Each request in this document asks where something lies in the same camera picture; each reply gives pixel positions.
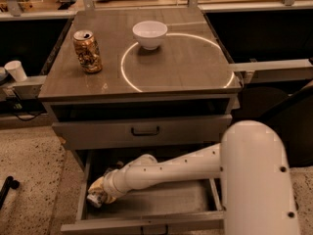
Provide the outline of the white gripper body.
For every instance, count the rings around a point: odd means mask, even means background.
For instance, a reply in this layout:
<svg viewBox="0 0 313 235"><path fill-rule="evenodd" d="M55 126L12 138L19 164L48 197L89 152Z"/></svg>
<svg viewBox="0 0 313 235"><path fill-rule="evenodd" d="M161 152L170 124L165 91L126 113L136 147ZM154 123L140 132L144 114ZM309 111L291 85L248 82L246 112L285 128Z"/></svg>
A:
<svg viewBox="0 0 313 235"><path fill-rule="evenodd" d="M131 187L126 182L126 174L130 168L135 165L155 165L157 159L149 154L144 154L134 161L129 162L121 169L115 169L108 172L102 181L104 191L108 196L113 198L120 198L131 190Z"/></svg>

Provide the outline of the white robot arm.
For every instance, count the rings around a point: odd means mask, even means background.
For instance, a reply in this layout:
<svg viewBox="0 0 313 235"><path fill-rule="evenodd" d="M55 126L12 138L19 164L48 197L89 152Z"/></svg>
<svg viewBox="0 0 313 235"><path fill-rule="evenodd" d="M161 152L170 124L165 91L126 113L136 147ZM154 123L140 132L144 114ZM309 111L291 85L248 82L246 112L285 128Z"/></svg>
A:
<svg viewBox="0 0 313 235"><path fill-rule="evenodd" d="M131 190L215 176L221 179L225 235L300 235L283 142L253 120L233 124L211 147L162 163L145 154L107 172L92 183L87 200L98 208Z"/></svg>

